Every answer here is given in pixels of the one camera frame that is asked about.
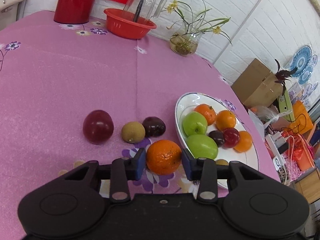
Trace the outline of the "brown kiwi fruit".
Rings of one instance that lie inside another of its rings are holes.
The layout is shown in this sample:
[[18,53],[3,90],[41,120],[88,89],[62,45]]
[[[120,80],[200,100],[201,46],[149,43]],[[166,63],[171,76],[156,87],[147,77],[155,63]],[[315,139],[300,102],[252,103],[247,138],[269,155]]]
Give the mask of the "brown kiwi fruit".
[[139,143],[145,138],[145,128],[139,122],[128,122],[121,129],[121,137],[125,142]]

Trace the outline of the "large orange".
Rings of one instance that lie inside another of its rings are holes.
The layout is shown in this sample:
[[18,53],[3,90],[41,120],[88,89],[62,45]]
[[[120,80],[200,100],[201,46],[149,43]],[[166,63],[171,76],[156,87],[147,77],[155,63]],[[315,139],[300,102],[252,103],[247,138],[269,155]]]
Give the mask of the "large orange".
[[161,176],[174,173],[181,164],[182,150],[170,140],[159,140],[152,143],[146,152],[148,169]]

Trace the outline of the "large red apple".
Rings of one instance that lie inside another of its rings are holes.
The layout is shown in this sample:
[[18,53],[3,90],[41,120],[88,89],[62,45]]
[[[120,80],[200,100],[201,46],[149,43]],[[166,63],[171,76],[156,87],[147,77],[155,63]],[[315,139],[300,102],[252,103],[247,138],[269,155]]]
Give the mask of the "large red apple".
[[100,145],[108,141],[114,132],[111,116],[103,110],[95,110],[86,116],[82,132],[92,144]]

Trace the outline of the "dark purple plum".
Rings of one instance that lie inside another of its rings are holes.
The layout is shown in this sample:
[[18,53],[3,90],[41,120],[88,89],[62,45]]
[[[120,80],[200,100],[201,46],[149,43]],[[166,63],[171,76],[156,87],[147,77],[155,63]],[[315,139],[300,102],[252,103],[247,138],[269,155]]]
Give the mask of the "dark purple plum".
[[166,131],[166,125],[164,121],[156,116],[150,116],[144,119],[142,125],[145,129],[145,136],[160,137]]
[[224,135],[219,130],[209,132],[208,137],[212,138],[218,147],[222,147],[225,143]]

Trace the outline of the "brown kiwi on plate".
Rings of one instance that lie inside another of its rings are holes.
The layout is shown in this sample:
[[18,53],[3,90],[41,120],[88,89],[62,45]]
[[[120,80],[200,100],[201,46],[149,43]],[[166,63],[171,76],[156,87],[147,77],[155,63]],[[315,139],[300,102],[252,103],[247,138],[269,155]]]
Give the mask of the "brown kiwi on plate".
[[216,165],[225,165],[225,166],[229,165],[229,162],[224,159],[217,159],[215,160],[215,162],[216,162]]

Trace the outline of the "green apple lower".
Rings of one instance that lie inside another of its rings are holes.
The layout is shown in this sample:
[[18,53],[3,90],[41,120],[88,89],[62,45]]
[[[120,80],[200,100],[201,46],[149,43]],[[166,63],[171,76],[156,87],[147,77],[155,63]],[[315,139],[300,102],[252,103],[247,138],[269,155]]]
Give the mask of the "green apple lower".
[[191,135],[186,139],[189,151],[194,158],[215,159],[218,155],[218,146],[216,142],[202,134]]

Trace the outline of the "green apple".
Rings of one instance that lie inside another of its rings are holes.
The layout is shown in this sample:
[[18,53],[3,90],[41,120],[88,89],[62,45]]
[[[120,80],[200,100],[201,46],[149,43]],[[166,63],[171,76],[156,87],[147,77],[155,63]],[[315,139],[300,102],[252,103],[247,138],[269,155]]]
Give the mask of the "green apple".
[[208,122],[202,114],[193,111],[183,118],[182,127],[188,137],[195,134],[205,135]]
[[215,159],[218,155],[218,146],[216,142],[202,134],[191,135],[186,139],[189,151],[194,158]]

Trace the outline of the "dark purple plum on plate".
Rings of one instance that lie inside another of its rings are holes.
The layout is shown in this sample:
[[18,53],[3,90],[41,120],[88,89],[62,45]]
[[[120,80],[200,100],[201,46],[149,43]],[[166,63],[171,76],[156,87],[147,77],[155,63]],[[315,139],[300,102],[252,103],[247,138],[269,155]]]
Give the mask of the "dark purple plum on plate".
[[225,143],[224,135],[219,130],[209,132],[208,137],[212,138],[218,147],[222,147]]

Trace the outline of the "red plum on plate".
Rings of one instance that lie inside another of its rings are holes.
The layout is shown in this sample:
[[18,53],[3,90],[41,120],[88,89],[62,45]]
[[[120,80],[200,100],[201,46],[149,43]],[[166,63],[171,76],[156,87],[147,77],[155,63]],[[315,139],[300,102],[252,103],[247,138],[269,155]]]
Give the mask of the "red plum on plate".
[[240,133],[235,128],[227,128],[223,131],[223,138],[225,141],[223,146],[225,148],[233,148],[240,140]]

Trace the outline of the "green apple upper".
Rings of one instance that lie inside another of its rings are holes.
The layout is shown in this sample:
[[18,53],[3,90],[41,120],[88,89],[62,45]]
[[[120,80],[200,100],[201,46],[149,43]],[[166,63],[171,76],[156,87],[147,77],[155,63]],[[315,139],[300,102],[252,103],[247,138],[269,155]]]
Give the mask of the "green apple upper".
[[193,111],[183,118],[182,127],[188,137],[195,134],[205,135],[208,122],[202,114]]

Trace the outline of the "orange at plate right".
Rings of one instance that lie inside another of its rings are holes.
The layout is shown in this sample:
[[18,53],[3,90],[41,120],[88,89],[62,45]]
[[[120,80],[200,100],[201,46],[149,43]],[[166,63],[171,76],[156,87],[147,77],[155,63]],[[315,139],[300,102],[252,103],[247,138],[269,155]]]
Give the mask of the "orange at plate right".
[[239,141],[233,148],[240,153],[246,152],[252,147],[252,136],[247,131],[240,131],[239,135]]

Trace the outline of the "smooth orange back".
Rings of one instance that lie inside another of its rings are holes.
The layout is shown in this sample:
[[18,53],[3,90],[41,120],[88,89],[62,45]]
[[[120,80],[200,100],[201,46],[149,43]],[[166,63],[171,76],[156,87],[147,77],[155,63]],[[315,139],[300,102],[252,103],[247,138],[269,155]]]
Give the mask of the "smooth orange back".
[[227,128],[234,128],[236,125],[236,117],[229,110],[220,111],[215,120],[215,126],[218,130],[224,131]]

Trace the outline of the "mandarin orange with stem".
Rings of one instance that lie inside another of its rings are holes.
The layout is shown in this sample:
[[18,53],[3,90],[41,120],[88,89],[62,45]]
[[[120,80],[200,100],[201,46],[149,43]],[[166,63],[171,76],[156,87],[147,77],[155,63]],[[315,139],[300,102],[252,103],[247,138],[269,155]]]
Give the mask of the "mandarin orange with stem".
[[194,109],[194,111],[196,111],[197,113],[200,113],[205,117],[205,119],[207,120],[208,126],[212,125],[216,120],[216,112],[211,105],[208,105],[205,103],[198,105]]

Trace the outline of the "white oval plate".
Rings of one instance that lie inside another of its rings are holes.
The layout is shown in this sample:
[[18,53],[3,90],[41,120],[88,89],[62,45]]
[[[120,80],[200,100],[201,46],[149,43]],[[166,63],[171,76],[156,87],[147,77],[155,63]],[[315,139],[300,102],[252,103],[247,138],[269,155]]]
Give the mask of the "white oval plate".
[[218,164],[239,161],[258,170],[252,132],[236,116],[229,101],[189,92],[175,106],[176,132],[181,145],[195,157],[213,157]]

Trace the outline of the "white router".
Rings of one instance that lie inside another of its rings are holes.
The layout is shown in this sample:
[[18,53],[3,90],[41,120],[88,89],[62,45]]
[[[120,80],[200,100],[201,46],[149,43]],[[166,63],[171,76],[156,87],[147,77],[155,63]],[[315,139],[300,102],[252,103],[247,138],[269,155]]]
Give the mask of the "white router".
[[260,137],[262,140],[265,140],[264,124],[250,109],[248,110],[248,114],[250,119],[253,121],[253,124],[255,125]]

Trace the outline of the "white power strip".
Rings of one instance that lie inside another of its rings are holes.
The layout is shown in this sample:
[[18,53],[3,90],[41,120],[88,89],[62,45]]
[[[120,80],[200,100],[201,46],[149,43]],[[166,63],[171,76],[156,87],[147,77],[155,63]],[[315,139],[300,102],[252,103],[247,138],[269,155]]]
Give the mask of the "white power strip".
[[267,134],[265,136],[265,145],[272,158],[276,155],[283,154],[289,149],[289,143],[280,132],[276,132],[273,135]]

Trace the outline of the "clear plastic bag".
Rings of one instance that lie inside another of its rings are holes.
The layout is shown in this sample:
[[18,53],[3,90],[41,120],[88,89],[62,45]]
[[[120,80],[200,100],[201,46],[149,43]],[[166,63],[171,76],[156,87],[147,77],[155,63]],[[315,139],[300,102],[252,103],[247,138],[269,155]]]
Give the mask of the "clear plastic bag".
[[264,122],[264,129],[266,129],[270,124],[277,122],[279,118],[284,117],[292,113],[292,110],[276,113],[270,108],[265,106],[255,106],[250,108],[250,110],[262,121]]

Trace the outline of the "pink floral tablecloth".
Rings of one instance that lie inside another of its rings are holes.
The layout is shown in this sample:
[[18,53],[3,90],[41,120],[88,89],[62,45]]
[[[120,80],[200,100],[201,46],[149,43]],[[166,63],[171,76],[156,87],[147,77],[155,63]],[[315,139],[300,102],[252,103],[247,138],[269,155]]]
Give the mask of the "pink floral tablecloth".
[[[127,40],[97,19],[79,27],[55,23],[40,11],[1,31],[1,239],[21,239],[17,217],[29,192],[71,170],[79,161],[109,164],[133,146],[121,128],[148,116],[162,119],[163,138],[178,141],[175,105],[188,92],[229,101],[252,132],[259,170],[277,178],[271,157],[244,107],[219,71],[197,55],[182,57],[153,36]],[[86,116],[106,111],[114,132],[90,143]]]

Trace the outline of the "brown cardboard box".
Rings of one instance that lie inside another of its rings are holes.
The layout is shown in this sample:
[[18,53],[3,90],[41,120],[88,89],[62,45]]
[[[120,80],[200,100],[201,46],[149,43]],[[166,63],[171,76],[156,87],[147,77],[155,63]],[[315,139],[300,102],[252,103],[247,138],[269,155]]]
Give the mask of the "brown cardboard box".
[[231,88],[247,108],[269,107],[283,92],[283,86],[275,81],[275,74],[258,59],[254,59]]

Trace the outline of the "orange plastic basket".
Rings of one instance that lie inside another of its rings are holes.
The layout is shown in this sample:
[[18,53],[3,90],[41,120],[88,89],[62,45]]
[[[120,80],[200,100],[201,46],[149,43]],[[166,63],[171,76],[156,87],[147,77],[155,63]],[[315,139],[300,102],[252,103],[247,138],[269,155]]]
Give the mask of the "orange plastic basket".
[[294,135],[293,139],[292,159],[297,163],[299,169],[304,172],[310,168],[314,168],[313,158],[305,139],[300,134]]

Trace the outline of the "green box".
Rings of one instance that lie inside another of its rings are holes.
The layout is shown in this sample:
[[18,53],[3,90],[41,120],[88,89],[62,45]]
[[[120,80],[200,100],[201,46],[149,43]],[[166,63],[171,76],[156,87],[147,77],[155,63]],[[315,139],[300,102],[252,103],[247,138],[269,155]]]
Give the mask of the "green box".
[[287,113],[287,115],[283,116],[283,118],[289,122],[293,122],[295,120],[295,116],[293,113],[292,103],[287,90],[285,91],[284,95],[278,97],[278,105],[279,113]]

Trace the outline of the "wooden cabinet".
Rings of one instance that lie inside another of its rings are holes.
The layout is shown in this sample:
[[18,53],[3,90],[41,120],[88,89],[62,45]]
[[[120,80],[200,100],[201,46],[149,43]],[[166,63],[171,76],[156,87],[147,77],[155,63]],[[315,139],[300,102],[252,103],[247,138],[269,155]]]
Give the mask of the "wooden cabinet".
[[319,200],[320,180],[319,169],[313,168],[301,175],[290,185],[291,188],[302,194],[309,204]]

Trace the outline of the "orange bag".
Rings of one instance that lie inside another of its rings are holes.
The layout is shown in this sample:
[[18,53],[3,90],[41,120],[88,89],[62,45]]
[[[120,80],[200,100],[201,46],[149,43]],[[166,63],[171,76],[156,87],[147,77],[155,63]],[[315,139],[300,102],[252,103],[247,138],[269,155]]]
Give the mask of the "orange bag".
[[301,135],[310,131],[313,128],[313,123],[303,103],[297,101],[292,109],[295,120],[288,125],[288,128],[291,129],[293,133],[299,133]]

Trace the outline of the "dark purple leaf plant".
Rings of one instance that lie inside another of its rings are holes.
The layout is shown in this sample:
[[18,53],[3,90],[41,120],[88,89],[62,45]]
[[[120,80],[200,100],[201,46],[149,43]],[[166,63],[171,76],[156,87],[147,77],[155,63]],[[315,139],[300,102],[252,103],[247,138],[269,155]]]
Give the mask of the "dark purple leaf plant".
[[293,70],[283,70],[280,68],[280,63],[277,59],[274,59],[277,66],[278,66],[278,70],[275,74],[275,77],[276,77],[276,81],[275,83],[278,83],[278,84],[281,84],[282,85],[282,88],[283,88],[283,91],[282,91],[282,96],[284,96],[285,94],[285,91],[286,91],[286,85],[285,85],[285,81],[288,81],[289,80],[289,77],[291,77],[293,74],[296,73],[296,71],[298,70],[297,67],[293,68]]

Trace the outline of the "glass vase with plant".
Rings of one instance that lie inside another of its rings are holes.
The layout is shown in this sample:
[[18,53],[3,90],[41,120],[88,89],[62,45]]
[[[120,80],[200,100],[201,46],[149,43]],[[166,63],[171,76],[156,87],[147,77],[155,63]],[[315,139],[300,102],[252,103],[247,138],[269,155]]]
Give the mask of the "glass vase with plant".
[[176,14],[178,19],[168,26],[171,30],[174,26],[181,26],[169,38],[170,49],[178,55],[189,56],[196,53],[201,37],[206,33],[222,36],[229,44],[232,39],[223,30],[224,25],[230,22],[230,17],[208,18],[211,11],[202,1],[203,9],[196,11],[190,4],[182,0],[172,0],[164,9],[169,14]]

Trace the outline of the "red plastic basin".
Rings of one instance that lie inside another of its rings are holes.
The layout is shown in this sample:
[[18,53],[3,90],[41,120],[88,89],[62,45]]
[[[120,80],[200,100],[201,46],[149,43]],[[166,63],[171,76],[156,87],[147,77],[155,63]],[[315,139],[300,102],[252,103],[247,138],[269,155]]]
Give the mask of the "red plastic basin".
[[143,23],[144,18],[141,17],[138,22],[123,18],[123,14],[131,16],[132,13],[120,9],[107,8],[104,10],[104,14],[106,15],[106,29],[122,38],[139,40],[145,37],[149,31],[157,28],[157,25],[150,20]]

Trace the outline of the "blue decorative fan plates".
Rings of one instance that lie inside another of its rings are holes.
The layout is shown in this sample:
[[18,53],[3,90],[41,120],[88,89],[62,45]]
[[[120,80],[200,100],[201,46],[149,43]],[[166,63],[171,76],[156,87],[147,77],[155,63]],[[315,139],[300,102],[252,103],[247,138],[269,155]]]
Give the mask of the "blue decorative fan plates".
[[289,70],[297,69],[295,74],[289,78],[291,87],[288,89],[292,103],[306,100],[317,88],[318,82],[311,82],[311,77],[319,57],[315,54],[310,45],[302,46],[289,62]]

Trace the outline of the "clear glass pitcher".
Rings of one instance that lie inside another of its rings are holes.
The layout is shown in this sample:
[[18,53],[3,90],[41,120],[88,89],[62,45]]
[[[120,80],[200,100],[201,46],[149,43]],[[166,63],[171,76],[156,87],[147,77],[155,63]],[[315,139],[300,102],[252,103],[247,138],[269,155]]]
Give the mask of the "clear glass pitcher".
[[129,21],[146,24],[157,18],[167,0],[128,0],[121,16]]

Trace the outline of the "red thermos jug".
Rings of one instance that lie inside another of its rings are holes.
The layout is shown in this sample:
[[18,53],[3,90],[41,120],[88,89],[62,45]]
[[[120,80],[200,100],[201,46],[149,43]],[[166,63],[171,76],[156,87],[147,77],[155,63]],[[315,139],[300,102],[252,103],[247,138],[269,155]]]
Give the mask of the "red thermos jug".
[[94,0],[58,0],[54,21],[62,24],[84,24],[89,21]]

